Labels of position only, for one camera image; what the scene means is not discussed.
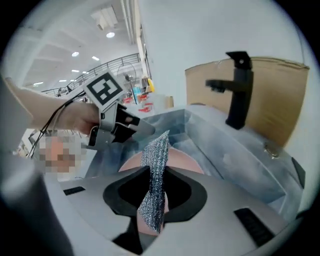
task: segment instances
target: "glittery cloth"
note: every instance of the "glittery cloth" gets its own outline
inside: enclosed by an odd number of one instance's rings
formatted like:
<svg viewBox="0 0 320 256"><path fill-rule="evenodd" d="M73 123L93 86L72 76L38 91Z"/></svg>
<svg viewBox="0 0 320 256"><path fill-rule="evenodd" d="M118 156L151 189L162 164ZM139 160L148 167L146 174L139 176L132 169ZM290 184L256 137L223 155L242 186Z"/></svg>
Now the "glittery cloth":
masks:
<svg viewBox="0 0 320 256"><path fill-rule="evenodd" d="M141 166L150 167L149 191L138 211L145 223L160 233L165 212L164 172L168 161L169 131L150 142L142 151Z"/></svg>

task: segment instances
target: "white wall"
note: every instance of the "white wall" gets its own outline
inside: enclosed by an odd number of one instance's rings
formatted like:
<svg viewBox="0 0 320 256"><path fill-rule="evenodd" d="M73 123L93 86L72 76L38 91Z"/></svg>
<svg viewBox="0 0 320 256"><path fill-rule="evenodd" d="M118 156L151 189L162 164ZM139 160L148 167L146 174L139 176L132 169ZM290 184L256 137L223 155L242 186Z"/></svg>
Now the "white wall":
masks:
<svg viewBox="0 0 320 256"><path fill-rule="evenodd" d="M154 86L186 104L185 70L227 59L225 52L302 62L297 32L269 1L140 0Z"/></svg>
<svg viewBox="0 0 320 256"><path fill-rule="evenodd" d="M185 70L226 59L225 52L304 61L294 24L272 1L139 0L139 8L155 90L173 96L175 106L187 103ZM319 69L306 42L303 50L310 74L286 147L306 171L301 210L310 205L320 173Z"/></svg>

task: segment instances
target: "gray sink basin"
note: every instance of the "gray sink basin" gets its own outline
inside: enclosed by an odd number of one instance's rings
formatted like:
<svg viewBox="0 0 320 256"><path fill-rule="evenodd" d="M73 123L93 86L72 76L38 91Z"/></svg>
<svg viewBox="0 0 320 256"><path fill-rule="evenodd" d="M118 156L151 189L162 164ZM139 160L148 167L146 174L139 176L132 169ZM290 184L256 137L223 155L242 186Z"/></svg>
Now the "gray sink basin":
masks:
<svg viewBox="0 0 320 256"><path fill-rule="evenodd" d="M170 130L170 145L194 158L206 175L231 182L273 208L286 221L296 218L303 187L291 157L282 150L272 159L264 151L267 139L244 127L225 124L226 114L208 106L172 108L144 118L156 127L154 135L134 134L123 144L97 152L86 178L118 172L133 155Z"/></svg>

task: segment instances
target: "black rectangular slot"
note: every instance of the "black rectangular slot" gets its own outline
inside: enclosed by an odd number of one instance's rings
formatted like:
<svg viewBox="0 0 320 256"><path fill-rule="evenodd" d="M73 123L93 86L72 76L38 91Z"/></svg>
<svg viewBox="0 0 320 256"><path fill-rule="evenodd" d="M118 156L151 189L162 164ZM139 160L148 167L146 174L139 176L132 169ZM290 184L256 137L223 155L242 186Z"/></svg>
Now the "black rectangular slot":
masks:
<svg viewBox="0 0 320 256"><path fill-rule="evenodd" d="M249 208L235 210L234 213L258 247L274 237L270 230Z"/></svg>
<svg viewBox="0 0 320 256"><path fill-rule="evenodd" d="M84 191L85 189L82 186L76 186L73 188L65 189L63 192L65 193L66 196Z"/></svg>
<svg viewBox="0 0 320 256"><path fill-rule="evenodd" d="M306 171L302 168L302 166L297 162L296 159L293 157L291 158L292 163L294 165L295 171L298 175L299 182L301 184L301 187L305 188L305 182L306 182Z"/></svg>

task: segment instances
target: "cardboard panel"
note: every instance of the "cardboard panel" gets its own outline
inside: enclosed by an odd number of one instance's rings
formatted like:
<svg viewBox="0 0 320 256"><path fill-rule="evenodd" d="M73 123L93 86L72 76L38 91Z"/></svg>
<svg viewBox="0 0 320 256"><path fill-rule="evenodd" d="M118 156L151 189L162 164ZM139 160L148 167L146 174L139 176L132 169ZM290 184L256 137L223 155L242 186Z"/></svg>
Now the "cardboard panel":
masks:
<svg viewBox="0 0 320 256"><path fill-rule="evenodd" d="M246 125L284 146L297 123L303 104L309 68L269 57L252 57L253 90ZM217 93L207 79L234 79L234 61L225 59L185 71L187 103L202 103L229 113L232 92Z"/></svg>

